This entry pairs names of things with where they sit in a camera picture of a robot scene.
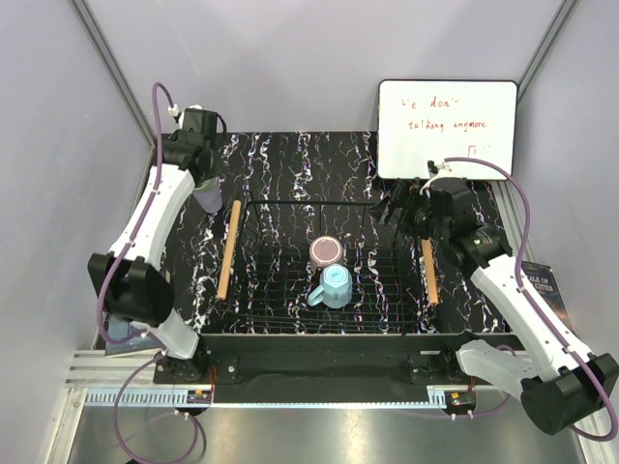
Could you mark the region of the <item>lavender plastic cup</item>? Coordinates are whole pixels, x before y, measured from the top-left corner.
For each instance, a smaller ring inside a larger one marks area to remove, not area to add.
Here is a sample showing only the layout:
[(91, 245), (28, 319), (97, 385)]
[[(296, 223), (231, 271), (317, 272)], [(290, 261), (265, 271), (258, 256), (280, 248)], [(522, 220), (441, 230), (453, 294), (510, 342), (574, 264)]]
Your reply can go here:
[(222, 207), (221, 189), (218, 185), (195, 189), (193, 197), (207, 214), (215, 214)]

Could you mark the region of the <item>light blue ceramic mug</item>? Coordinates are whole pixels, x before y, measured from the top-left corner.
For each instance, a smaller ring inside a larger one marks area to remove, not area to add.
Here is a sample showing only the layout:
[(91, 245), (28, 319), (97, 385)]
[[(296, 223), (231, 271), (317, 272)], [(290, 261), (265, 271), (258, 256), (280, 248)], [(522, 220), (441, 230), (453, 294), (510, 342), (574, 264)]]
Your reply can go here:
[(308, 305), (324, 304), (340, 309), (352, 300), (352, 276), (341, 264), (326, 267), (319, 279), (319, 285), (308, 295)]

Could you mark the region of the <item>green plastic cup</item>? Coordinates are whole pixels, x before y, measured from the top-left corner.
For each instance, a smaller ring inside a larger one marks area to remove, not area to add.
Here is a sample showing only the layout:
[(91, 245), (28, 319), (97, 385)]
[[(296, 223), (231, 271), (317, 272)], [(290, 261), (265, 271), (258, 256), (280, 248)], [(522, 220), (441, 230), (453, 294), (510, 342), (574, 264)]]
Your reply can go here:
[(204, 182), (202, 182), (199, 185), (196, 185), (194, 188), (194, 192), (205, 192), (205, 191), (210, 191), (211, 189), (218, 189), (219, 188), (219, 178), (218, 177), (214, 177), (211, 179), (208, 179)]

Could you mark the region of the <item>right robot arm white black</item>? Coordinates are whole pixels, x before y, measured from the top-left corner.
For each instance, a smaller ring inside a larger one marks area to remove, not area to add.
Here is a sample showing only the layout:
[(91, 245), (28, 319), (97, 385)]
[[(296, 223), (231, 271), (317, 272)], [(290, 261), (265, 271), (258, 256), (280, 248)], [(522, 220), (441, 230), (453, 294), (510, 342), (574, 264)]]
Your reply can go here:
[(519, 360), (473, 334), (439, 359), (442, 377), (481, 378), (517, 398), (528, 418), (554, 435), (607, 405), (618, 363), (596, 355), (553, 312), (521, 269), (504, 235), (476, 215), (470, 181), (435, 177), (397, 180), (371, 212), (398, 219), (413, 238), (434, 240), (443, 256), (499, 310), (529, 358)]

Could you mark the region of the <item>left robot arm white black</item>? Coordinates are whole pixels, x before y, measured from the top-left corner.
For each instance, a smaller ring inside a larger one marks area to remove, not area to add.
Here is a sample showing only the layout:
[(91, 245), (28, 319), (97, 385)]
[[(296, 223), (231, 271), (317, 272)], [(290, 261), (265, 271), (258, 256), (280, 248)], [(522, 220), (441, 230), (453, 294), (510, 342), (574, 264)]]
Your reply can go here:
[(158, 144), (157, 162), (119, 239), (105, 254), (93, 254), (87, 269), (98, 296), (97, 311), (128, 322), (163, 348), (163, 364), (190, 383), (208, 373), (201, 337), (174, 307), (162, 252), (180, 210), (194, 197), (203, 211), (222, 207), (219, 143), (226, 134), (222, 116), (199, 105), (169, 108), (177, 130)]

